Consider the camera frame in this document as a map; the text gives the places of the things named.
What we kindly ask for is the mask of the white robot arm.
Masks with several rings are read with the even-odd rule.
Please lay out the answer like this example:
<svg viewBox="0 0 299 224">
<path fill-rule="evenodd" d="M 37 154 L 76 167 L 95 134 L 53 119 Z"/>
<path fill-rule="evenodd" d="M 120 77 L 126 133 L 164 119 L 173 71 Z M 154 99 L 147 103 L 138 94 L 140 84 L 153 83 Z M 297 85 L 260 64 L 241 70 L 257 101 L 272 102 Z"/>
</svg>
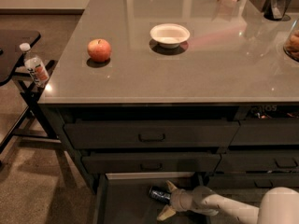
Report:
<svg viewBox="0 0 299 224">
<path fill-rule="evenodd" d="M 166 181 L 170 204 L 157 216 L 159 221 L 176 212 L 193 211 L 205 216 L 219 212 L 234 217 L 239 224 L 299 224 L 299 193 L 289 188 L 273 188 L 262 197 L 259 207 L 220 196 L 212 189 L 197 186 L 193 190 L 179 189 Z"/>
</svg>

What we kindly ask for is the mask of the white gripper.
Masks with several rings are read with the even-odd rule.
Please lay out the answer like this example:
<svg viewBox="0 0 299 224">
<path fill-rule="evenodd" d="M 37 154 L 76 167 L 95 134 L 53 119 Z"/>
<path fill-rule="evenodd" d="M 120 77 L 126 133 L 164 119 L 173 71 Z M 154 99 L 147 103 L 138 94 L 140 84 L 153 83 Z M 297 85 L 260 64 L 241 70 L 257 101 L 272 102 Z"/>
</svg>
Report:
<svg viewBox="0 0 299 224">
<path fill-rule="evenodd" d="M 177 212 L 192 211 L 205 216 L 216 216 L 218 214 L 216 207 L 207 204 L 206 198 L 214 194 L 214 191 L 198 186 L 193 190 L 179 189 L 174 183 L 167 180 L 166 185 L 171 193 L 170 205 L 166 205 L 157 216 L 158 221 L 164 221 L 172 217 Z"/>
</svg>

